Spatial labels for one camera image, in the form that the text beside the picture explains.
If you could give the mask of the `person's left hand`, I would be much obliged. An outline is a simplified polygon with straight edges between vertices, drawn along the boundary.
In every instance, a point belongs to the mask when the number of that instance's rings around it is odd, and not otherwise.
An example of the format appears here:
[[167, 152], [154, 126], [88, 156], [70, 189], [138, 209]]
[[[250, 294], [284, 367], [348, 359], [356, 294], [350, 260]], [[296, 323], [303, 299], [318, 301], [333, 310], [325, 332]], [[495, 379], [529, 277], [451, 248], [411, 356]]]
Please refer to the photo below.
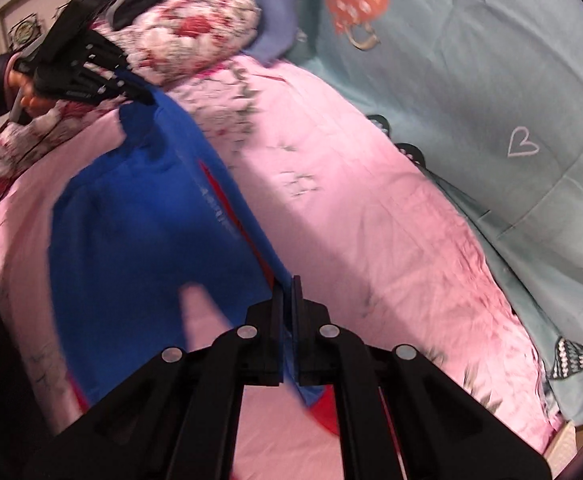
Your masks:
[[39, 96], [32, 79], [16, 70], [7, 72], [7, 88], [14, 96], [11, 111], [15, 118], [19, 118], [22, 114], [30, 118], [45, 115], [56, 104], [54, 100]]

